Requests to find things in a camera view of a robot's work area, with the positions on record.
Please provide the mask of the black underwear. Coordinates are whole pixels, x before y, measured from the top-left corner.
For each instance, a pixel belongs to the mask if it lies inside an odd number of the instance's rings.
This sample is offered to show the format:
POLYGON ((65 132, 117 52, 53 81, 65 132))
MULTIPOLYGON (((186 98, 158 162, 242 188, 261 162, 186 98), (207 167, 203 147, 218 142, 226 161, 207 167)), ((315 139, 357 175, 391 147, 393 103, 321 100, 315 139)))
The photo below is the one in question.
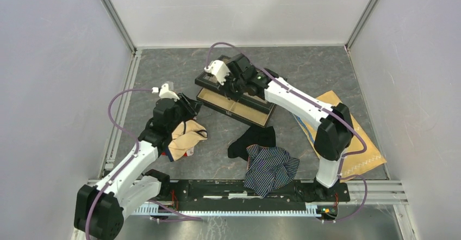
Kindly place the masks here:
POLYGON ((248 161, 246 149, 252 145, 264 147, 276 146, 275 129, 270 127, 251 126, 236 141, 232 142, 227 150, 228 158, 241 158, 248 161))

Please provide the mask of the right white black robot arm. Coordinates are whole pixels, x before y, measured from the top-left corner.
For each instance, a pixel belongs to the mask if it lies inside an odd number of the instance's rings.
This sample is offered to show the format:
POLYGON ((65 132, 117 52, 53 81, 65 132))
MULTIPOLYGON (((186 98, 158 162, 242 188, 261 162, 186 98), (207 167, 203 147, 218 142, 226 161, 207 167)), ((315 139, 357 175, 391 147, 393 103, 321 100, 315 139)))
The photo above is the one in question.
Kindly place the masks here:
POLYGON ((255 67, 243 54, 228 62, 213 60, 205 71, 216 77, 220 88, 232 100, 248 93, 306 121, 315 130, 314 149, 320 156, 314 194, 321 201, 335 195, 347 148, 356 135, 348 106, 317 100, 269 69, 255 67))

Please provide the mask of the black compartment box glass lid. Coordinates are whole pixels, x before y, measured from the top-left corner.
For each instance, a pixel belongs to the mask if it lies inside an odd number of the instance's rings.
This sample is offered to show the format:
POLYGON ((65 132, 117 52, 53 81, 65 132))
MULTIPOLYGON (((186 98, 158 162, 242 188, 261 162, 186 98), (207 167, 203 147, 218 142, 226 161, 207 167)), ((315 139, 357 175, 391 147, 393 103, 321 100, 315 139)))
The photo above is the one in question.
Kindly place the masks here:
POLYGON ((264 99, 263 88, 271 81, 242 54, 221 55, 217 59, 229 66, 229 75, 221 84, 215 76, 203 71, 195 78, 201 89, 196 98, 219 113, 245 123, 266 127, 276 105, 264 99))

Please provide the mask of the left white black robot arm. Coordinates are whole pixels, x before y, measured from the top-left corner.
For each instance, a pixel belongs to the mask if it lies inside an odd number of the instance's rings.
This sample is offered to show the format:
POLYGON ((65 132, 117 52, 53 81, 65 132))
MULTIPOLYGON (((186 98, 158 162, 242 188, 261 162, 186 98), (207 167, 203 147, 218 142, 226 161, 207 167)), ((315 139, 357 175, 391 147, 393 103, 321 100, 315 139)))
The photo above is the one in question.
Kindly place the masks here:
POLYGON ((170 196, 167 182, 154 175, 137 178, 162 153, 172 158, 168 146, 174 130, 193 120, 202 105, 182 93, 161 97, 126 157, 93 186, 85 184, 79 189, 73 225, 86 239, 115 239, 137 208, 152 198, 162 201, 170 196))

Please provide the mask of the blue striped boxer shorts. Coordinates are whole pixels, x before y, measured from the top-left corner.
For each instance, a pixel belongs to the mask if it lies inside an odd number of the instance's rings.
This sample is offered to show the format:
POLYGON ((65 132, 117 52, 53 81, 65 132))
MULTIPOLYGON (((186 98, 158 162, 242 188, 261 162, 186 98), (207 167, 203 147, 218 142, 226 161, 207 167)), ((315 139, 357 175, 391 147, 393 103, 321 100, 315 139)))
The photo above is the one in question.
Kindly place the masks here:
POLYGON ((246 152, 248 161, 244 187, 258 196, 264 198, 288 185, 297 174, 300 160, 291 157, 284 148, 254 144, 247 147, 246 152))

